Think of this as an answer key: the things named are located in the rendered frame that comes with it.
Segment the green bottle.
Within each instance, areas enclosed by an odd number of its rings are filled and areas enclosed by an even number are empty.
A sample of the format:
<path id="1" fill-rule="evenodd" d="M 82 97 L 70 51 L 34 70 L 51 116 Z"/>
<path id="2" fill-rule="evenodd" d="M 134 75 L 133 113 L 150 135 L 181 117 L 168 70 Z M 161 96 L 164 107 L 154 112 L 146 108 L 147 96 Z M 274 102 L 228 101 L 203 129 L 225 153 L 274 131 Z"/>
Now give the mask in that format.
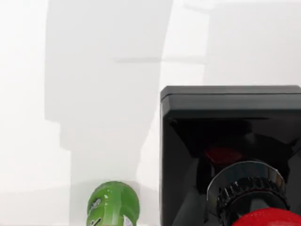
<path id="1" fill-rule="evenodd" d="M 86 226 L 137 226 L 140 215 L 135 190 L 120 181 L 100 184 L 87 203 Z"/>

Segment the black square box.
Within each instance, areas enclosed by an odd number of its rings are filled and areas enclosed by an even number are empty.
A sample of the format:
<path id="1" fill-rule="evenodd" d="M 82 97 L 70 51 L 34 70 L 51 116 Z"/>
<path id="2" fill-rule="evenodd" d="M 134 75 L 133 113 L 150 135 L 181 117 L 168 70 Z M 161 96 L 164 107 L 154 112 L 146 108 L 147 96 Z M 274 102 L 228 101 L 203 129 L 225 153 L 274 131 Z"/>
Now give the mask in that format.
<path id="1" fill-rule="evenodd" d="M 239 161 L 279 170 L 290 210 L 258 211 L 301 224 L 300 86 L 167 86 L 160 98 L 161 226 L 220 226 L 206 191 Z"/>

